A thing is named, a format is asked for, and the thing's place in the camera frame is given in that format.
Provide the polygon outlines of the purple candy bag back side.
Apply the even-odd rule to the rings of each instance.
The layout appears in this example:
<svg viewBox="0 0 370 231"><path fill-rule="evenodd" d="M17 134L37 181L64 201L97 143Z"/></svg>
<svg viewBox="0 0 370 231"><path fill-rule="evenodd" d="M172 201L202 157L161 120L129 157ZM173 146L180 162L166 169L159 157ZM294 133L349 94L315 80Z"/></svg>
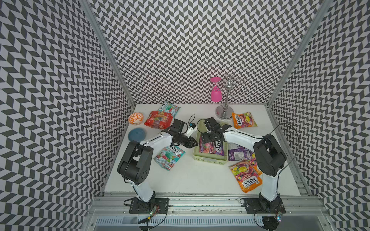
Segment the purple candy bag back side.
<svg viewBox="0 0 370 231"><path fill-rule="evenodd" d="M255 159L255 154L253 151L240 146L235 143L228 143L228 160L229 161L239 161L239 160L252 160Z"/></svg>

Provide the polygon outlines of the aluminium front rail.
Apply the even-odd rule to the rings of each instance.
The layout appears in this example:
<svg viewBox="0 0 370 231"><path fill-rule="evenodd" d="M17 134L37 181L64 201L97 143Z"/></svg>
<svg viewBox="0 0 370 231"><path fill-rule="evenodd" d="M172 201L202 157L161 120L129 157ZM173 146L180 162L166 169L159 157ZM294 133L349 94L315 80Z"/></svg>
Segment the aluminium front rail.
<svg viewBox="0 0 370 231"><path fill-rule="evenodd" d="M282 205L272 213L263 211L254 195L159 193L164 204L153 219L130 209L132 193L105 193L92 201L82 225L98 230L276 230L334 231L323 202L315 196L282 196Z"/></svg>

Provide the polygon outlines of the chrome glass holder stand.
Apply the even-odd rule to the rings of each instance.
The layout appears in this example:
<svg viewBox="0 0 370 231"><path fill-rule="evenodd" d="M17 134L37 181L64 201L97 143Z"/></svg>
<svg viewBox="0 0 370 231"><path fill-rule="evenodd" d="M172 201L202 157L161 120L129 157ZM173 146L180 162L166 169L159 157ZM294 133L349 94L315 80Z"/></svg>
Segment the chrome glass holder stand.
<svg viewBox="0 0 370 231"><path fill-rule="evenodd" d="M234 113L234 110L229 105L229 101L230 101L233 89L237 85L241 85L241 81L238 80L238 78L236 78L233 74L226 73L225 80L224 80L224 86L223 86L223 88L225 89L225 100L215 110L216 116L220 120L227 121L232 118L232 114Z"/></svg>

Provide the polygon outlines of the green perforated plastic basket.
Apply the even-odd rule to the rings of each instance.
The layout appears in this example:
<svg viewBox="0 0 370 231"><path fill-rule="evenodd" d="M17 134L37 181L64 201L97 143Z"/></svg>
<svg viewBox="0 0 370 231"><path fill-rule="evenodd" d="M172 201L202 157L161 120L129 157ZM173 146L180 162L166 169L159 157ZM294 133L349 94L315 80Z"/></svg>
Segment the green perforated plastic basket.
<svg viewBox="0 0 370 231"><path fill-rule="evenodd" d="M228 143L226 141L223 142L223 149L224 149L224 156L219 156L215 154L206 154L206 153L200 153L199 152L199 139L201 137L201 134L203 132L206 132L207 129L204 125L204 118L200 119L197 123L197 136L196 140L198 142L198 146L194 148L193 151L193 158L197 161L202 161L202 162L208 162L208 163L214 163L214 164L219 164L219 165L224 165L228 161Z"/></svg>

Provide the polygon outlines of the aluminium frame post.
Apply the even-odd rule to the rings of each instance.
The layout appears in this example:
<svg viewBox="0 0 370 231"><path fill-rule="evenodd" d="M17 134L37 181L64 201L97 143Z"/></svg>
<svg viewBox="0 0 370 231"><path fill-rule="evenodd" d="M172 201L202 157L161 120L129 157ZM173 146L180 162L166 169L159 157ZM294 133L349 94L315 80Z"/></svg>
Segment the aluminium frame post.
<svg viewBox="0 0 370 231"><path fill-rule="evenodd" d="M279 83L277 84L276 88L274 89L271 97L267 102L267 106L271 107L274 101L277 99L278 95L280 94L281 90L283 89L284 85L286 84L288 78L290 77L291 73L293 72L295 66L297 65L300 57L304 53L307 45L311 41L312 37L314 36L315 32L317 31L319 25L321 24L324 16L330 9L330 6L333 4L333 1L325 0L322 2L322 5L318 9L317 13L315 14L312 22L309 24L306 33L304 34L301 42L299 43L297 50L293 54L286 70L284 71Z"/></svg>
<svg viewBox="0 0 370 231"><path fill-rule="evenodd" d="M121 73L121 71L118 67L118 64L117 64L117 62L116 62L116 60L113 56L113 53L112 53L112 51L111 51L111 49L108 45L108 41L105 38L104 33L102 32L101 27L98 23L98 20L97 20L95 14L94 14L94 12L91 8L90 1L81 0L81 1L79 1L79 3L81 5L82 10L84 11L84 13L86 15L87 20L89 21L89 23L92 27L100 45L101 45L101 48L102 48L103 52L105 53L109 63L111 64L111 67L112 67L113 71L115 72L115 74L118 78L118 81L120 82L120 85L121 85L124 93L126 94L130 105L132 107L135 107L136 104L135 104L135 102L134 102L134 100L131 96L131 93L130 93L130 91L129 91L126 83L125 83L124 77L123 77L123 75L122 75L122 73Z"/></svg>

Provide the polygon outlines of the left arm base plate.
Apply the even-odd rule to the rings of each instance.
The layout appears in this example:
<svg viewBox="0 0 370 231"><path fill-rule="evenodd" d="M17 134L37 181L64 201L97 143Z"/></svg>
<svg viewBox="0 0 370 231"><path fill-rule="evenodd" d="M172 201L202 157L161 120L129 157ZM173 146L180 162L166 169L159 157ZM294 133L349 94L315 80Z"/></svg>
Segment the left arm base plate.
<svg viewBox="0 0 370 231"><path fill-rule="evenodd" d="M138 198L133 198L130 204L129 213L130 214L149 214L150 211L158 206L159 214L166 214L168 212L169 198L155 198L149 202L143 202Z"/></svg>

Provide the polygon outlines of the orange fox's candy bag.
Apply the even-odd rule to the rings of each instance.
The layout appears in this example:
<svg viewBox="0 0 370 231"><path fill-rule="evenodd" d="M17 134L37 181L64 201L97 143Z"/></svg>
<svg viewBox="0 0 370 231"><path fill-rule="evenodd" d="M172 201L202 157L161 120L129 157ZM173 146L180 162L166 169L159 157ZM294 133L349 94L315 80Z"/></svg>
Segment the orange fox's candy bag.
<svg viewBox="0 0 370 231"><path fill-rule="evenodd" d="M229 169L244 193L249 193L263 185L260 174L248 160L233 164Z"/></svg>
<svg viewBox="0 0 370 231"><path fill-rule="evenodd" d="M253 158L252 160L250 160L250 163L251 163L251 165L253 166L254 170L256 171L256 173L257 173L259 176L263 174L263 173L262 173L262 171L258 168L256 158Z"/></svg>
<svg viewBox="0 0 370 231"><path fill-rule="evenodd" d="M242 128L249 128L249 127L257 127L257 123L255 122L254 118L252 117L251 112L246 112L243 114L232 114L232 119L234 123L235 129L242 129Z"/></svg>

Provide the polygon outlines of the teal mint candy bag far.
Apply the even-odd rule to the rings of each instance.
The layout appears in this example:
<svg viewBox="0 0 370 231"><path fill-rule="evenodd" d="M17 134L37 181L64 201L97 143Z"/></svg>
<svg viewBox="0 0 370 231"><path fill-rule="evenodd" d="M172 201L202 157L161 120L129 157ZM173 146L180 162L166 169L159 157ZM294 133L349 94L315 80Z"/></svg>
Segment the teal mint candy bag far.
<svg viewBox="0 0 370 231"><path fill-rule="evenodd" d="M164 102L160 108L158 109L158 111L161 111L161 112L165 112L165 113L170 113L173 117L176 116L176 114L178 113L178 111L180 110L181 107L179 106L176 106L172 103L169 103L169 102Z"/></svg>

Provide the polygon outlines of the orange Fox's candy bag near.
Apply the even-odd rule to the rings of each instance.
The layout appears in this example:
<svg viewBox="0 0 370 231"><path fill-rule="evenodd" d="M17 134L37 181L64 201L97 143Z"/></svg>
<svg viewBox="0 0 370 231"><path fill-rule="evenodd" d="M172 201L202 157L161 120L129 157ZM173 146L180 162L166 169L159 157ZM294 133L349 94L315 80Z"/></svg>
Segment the orange Fox's candy bag near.
<svg viewBox="0 0 370 231"><path fill-rule="evenodd" d="M244 193L249 193L263 185L260 174L248 160L233 164L229 169Z"/></svg>

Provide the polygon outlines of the blue small bowl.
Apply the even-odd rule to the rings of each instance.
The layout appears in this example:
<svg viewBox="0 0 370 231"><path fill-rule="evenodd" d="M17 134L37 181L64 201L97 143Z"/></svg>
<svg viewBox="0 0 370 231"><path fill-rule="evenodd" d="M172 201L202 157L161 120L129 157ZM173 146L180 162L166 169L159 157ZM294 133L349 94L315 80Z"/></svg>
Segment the blue small bowl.
<svg viewBox="0 0 370 231"><path fill-rule="evenodd" d="M129 132L128 139L129 141L141 142L146 138L146 130L143 128L136 128Z"/></svg>

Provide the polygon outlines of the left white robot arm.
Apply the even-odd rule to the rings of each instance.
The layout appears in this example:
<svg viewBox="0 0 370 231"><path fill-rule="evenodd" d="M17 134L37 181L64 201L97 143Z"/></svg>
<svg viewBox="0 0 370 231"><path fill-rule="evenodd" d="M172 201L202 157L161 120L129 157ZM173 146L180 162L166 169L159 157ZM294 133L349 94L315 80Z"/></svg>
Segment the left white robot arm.
<svg viewBox="0 0 370 231"><path fill-rule="evenodd" d="M191 149L198 142L191 135L197 130L193 122L185 123L175 119L173 124L159 132L159 134L147 141L129 142L117 167L117 172L122 176L125 183L130 184L136 198L140 202L151 203L155 199L155 192L149 184L145 183L149 175L153 156L157 155L166 147L182 145Z"/></svg>

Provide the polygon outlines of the purple Fox's berries candy bag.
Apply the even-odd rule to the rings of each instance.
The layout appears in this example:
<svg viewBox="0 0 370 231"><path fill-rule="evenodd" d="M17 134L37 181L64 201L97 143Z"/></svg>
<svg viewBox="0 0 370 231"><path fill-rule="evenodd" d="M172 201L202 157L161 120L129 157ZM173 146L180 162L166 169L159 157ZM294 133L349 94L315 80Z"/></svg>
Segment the purple Fox's berries candy bag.
<svg viewBox="0 0 370 231"><path fill-rule="evenodd" d="M206 154L215 154L219 156L225 155L222 141L213 141L206 143L202 136L199 139L199 152Z"/></svg>

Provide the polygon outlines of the orange Fox's candy bag far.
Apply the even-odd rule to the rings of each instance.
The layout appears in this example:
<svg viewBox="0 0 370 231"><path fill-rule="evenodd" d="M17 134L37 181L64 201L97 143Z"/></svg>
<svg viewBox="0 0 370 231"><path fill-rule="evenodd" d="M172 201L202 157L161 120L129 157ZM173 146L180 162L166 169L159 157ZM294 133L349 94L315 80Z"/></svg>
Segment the orange Fox's candy bag far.
<svg viewBox="0 0 370 231"><path fill-rule="evenodd" d="M257 123L255 122L254 118L252 117L251 112L246 112L243 114L232 114L232 119L234 123L235 129L242 129L242 128L249 128L249 127L257 127Z"/></svg>

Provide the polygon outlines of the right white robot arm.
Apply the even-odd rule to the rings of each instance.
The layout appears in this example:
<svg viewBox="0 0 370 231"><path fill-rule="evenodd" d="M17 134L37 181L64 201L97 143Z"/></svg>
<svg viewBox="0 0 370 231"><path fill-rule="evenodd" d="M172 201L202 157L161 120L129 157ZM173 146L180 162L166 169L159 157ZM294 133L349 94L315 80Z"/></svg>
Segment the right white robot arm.
<svg viewBox="0 0 370 231"><path fill-rule="evenodd" d="M205 142L226 141L253 151L264 177L262 198L269 202L278 198L278 178L287 157L275 137L270 133L265 136L244 133L228 124L220 125L213 117L201 121L206 127L201 135Z"/></svg>

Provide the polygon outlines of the orange patterned small bowl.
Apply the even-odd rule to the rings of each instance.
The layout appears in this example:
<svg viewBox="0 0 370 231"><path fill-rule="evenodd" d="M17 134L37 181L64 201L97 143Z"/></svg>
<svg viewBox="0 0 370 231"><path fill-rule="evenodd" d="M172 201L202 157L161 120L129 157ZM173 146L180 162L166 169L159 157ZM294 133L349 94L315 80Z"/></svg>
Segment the orange patterned small bowl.
<svg viewBox="0 0 370 231"><path fill-rule="evenodd" d="M132 113L128 118L128 122L131 125L140 125L143 122L143 120L144 120L144 115L140 112Z"/></svg>

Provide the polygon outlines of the orange Fox's candy bag middle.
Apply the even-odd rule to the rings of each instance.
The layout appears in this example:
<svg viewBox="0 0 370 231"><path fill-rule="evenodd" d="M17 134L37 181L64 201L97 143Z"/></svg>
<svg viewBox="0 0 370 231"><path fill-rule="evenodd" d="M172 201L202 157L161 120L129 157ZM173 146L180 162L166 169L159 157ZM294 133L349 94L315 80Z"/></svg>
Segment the orange Fox's candy bag middle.
<svg viewBox="0 0 370 231"><path fill-rule="evenodd" d="M254 170L256 171L256 173L257 173L259 176L263 174L263 173L262 173L262 171L258 168L256 158L253 158L252 160L250 160L250 163L251 163L251 165L253 166Z"/></svg>

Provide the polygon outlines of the aluminium frame post right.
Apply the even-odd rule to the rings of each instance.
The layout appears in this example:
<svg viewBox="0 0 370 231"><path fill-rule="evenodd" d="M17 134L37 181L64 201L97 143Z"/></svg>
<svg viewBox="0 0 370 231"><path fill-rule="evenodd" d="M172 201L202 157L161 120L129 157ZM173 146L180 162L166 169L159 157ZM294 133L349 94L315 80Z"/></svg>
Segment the aluminium frame post right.
<svg viewBox="0 0 370 231"><path fill-rule="evenodd" d="M299 43L297 50L293 54L286 70L284 71L279 83L277 84L276 88L274 89L271 97L267 102L267 106L271 107L274 101L277 99L278 95L280 94L281 90L283 89L284 85L286 84L288 78L290 77L291 73L293 72L295 66L297 65L300 57L304 53L307 45L311 41L312 37L314 36L315 32L317 31L319 25L321 24L324 16L330 9L330 6L333 4L333 1L325 0L322 2L322 5L318 9L317 13L315 14L312 22L309 24L306 33L304 34L301 42Z"/></svg>

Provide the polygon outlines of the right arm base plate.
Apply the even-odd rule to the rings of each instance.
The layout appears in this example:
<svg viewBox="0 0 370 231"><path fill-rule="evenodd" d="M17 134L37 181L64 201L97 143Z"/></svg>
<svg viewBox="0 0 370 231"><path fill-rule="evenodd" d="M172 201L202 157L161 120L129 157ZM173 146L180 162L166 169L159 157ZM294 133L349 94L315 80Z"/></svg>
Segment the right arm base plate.
<svg viewBox="0 0 370 231"><path fill-rule="evenodd" d="M242 202L248 214L254 214L257 212L263 214L286 213L285 206L279 196L271 202L264 198L243 198Z"/></svg>

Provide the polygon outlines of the teal Fox's mint candy bag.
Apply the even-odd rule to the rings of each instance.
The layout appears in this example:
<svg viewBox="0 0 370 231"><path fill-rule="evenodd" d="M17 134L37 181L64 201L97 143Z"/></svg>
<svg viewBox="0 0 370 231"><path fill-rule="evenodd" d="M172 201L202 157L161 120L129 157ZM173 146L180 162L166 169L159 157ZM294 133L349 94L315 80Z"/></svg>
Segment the teal Fox's mint candy bag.
<svg viewBox="0 0 370 231"><path fill-rule="evenodd" d="M170 171L186 152L178 146L163 148L153 159L163 169Z"/></svg>

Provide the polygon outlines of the aluminium frame post left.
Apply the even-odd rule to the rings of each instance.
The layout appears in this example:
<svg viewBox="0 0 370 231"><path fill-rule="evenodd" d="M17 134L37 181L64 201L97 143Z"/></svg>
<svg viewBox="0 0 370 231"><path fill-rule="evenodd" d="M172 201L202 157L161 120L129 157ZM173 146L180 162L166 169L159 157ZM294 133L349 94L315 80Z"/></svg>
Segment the aluminium frame post left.
<svg viewBox="0 0 370 231"><path fill-rule="evenodd" d="M112 67L113 71L115 72L115 74L118 78L118 81L120 82L120 85L121 85L124 93L126 94L130 105L132 107L135 107L136 104L135 104L135 102L134 102L134 100L131 96L131 93L130 93L130 91L129 91L126 83L125 83L124 77L123 77L123 75L122 75L122 73L121 73L121 71L118 67L118 64L117 64L117 62L116 62L116 60L113 56L113 53L112 53L112 51L111 51L111 49L108 45L108 41L105 38L104 33L102 32L101 27L98 23L98 20L97 20L95 14L94 14L94 12L91 8L90 1L81 0L81 1L79 1L79 3L81 5L82 10L84 11L84 13L86 15L87 20L89 21L89 23L92 27L100 45L101 45L101 48L102 48L103 52L105 53L109 63L111 64L111 67Z"/></svg>

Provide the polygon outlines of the red cocoaland candy bag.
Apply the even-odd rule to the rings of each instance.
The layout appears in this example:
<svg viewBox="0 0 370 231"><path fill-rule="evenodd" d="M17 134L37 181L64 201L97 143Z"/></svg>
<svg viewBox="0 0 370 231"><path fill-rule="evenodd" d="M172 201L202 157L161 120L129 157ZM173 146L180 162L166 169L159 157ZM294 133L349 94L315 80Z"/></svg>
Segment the red cocoaland candy bag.
<svg viewBox="0 0 370 231"><path fill-rule="evenodd" d="M144 125L153 129L164 130L167 129L172 122L173 116L171 113L164 111L152 111L145 121Z"/></svg>

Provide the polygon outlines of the pink plastic wine glass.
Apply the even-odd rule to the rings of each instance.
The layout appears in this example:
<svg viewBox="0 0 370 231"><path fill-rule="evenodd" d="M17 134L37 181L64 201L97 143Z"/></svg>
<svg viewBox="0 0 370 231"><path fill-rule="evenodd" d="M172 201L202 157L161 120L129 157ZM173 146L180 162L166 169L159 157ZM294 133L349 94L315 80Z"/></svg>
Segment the pink plastic wine glass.
<svg viewBox="0 0 370 231"><path fill-rule="evenodd" d="M212 91L211 91L211 100L214 103L218 103L222 101L222 92L221 92L221 88L218 85L220 81L221 81L220 77L211 78L211 83L213 84Z"/></svg>

